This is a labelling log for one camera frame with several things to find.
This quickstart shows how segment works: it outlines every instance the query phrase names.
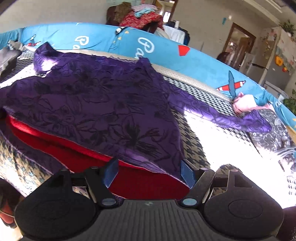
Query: bed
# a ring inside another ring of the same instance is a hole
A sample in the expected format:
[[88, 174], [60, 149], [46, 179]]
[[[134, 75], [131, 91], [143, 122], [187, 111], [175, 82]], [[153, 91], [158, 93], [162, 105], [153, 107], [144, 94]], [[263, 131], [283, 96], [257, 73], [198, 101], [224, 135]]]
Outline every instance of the bed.
[[[88, 54], [108, 53], [88, 51]], [[25, 51], [18, 57], [17, 67], [8, 75], [0, 87], [35, 75], [34, 53]], [[116, 58], [125, 58], [112, 54]], [[229, 99], [218, 91], [177, 72], [153, 65], [164, 79], [185, 90], [197, 99], [208, 103], [217, 111], [234, 116]], [[185, 157], [196, 167], [208, 167], [219, 173], [240, 169], [248, 178], [273, 197], [283, 208], [296, 205], [296, 184], [287, 178], [278, 163], [270, 163], [258, 153], [248, 133], [235, 129], [224, 129], [190, 114], [172, 111], [178, 122], [183, 140]], [[0, 121], [0, 176], [11, 183], [24, 196], [30, 194], [56, 170], [44, 168], [34, 160], [42, 159], [50, 164], [53, 157], [31, 148], [16, 138], [5, 121]]]

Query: red fleece fabric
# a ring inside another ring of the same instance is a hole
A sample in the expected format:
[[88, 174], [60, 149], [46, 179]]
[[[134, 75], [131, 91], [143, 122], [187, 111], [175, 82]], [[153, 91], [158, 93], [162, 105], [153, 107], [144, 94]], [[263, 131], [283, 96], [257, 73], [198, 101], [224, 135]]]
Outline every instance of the red fleece fabric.
[[[103, 166], [111, 159], [72, 141], [40, 132], [10, 116], [6, 122], [24, 143], [55, 157], [73, 172]], [[123, 161], [119, 161], [119, 172], [109, 190], [127, 199], [145, 200], [182, 199], [189, 192], [186, 185], [167, 174], [154, 173]]]

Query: ribbed gray panel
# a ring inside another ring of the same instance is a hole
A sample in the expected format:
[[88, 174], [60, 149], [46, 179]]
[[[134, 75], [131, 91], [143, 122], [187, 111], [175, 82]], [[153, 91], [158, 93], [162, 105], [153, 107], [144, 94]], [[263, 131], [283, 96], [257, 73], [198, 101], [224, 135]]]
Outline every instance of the ribbed gray panel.
[[[232, 239], [215, 233], [197, 210], [180, 208], [173, 200], [125, 200], [104, 210], [92, 227], [70, 241], [216, 241]], [[266, 241], [276, 241], [274, 237]]]

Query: purple sleeve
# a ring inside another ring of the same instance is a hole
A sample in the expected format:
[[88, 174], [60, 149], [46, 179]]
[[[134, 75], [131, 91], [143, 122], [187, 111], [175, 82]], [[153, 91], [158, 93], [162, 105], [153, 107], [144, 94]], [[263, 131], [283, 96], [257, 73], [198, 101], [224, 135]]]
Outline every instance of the purple sleeve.
[[232, 127], [246, 132], [269, 132], [271, 130], [270, 124], [256, 110], [243, 118], [224, 115], [163, 78], [161, 82], [170, 107], [181, 113], [187, 111], [222, 128]]

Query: refrigerator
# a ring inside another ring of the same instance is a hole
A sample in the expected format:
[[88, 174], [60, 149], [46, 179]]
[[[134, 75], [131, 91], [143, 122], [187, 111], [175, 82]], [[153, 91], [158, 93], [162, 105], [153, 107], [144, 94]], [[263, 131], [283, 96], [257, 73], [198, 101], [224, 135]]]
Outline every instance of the refrigerator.
[[278, 29], [277, 32], [273, 32], [271, 35], [267, 32], [267, 29], [263, 30], [261, 41], [258, 44], [255, 56], [246, 75], [261, 86], [264, 86], [267, 81], [281, 90], [285, 90], [290, 80], [290, 74], [288, 71], [283, 71], [284, 65], [278, 66], [275, 63], [276, 46], [280, 40], [280, 34], [281, 29]]

